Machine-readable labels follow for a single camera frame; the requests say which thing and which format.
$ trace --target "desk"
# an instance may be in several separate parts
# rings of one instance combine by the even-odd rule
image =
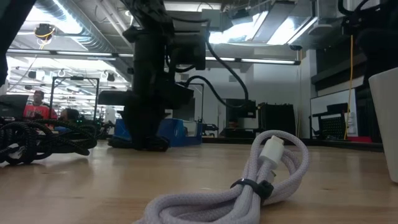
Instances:
[[[108,149],[0,165],[0,223],[130,224],[160,194],[228,189],[249,145],[203,144],[166,153]],[[382,153],[310,147],[311,165],[286,202],[262,208],[265,224],[397,223],[398,185]],[[276,181],[288,177],[280,166]]]

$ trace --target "red object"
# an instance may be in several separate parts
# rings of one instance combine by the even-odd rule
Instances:
[[[24,111],[24,117],[25,118],[43,118],[43,119],[49,119],[50,113],[50,106],[46,105],[45,103],[40,105],[40,106],[34,106],[32,104],[26,105],[25,111]],[[56,119],[57,114],[55,110],[52,110],[52,117],[51,119]]]
[[[372,139],[370,137],[347,137],[348,140],[353,141],[353,142],[366,142],[366,143],[372,143]]]

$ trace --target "red shirt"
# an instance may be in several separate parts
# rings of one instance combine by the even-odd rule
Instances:
[[[43,117],[43,119],[50,119],[50,106],[43,103],[39,106],[35,106],[33,104],[28,104],[25,107],[24,117],[25,118],[34,118],[35,116],[39,115]],[[55,110],[52,110],[51,119],[56,119],[57,114]]]

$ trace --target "black velcro strap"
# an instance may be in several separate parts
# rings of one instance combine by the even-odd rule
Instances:
[[[258,194],[258,196],[260,196],[261,204],[271,196],[272,191],[274,190],[274,186],[272,186],[272,184],[266,180],[263,180],[260,184],[257,184],[256,181],[250,179],[240,179],[236,181],[233,185],[231,185],[231,188],[235,187],[238,184],[243,186],[250,186],[253,191]]]

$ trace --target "white braided cable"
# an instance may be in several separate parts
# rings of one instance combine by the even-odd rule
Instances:
[[[274,184],[272,195],[263,205],[281,202],[290,197],[300,186],[310,163],[308,149],[295,136],[283,131],[266,131],[258,135],[251,146],[242,178],[257,183],[271,172],[271,163],[261,164],[259,155],[263,140],[277,136],[294,143],[302,153],[302,162],[290,150],[284,149],[281,161],[289,170],[290,177]],[[137,224],[256,224],[260,222],[260,196],[248,185],[237,185],[220,193],[165,195],[151,201],[144,217]]]

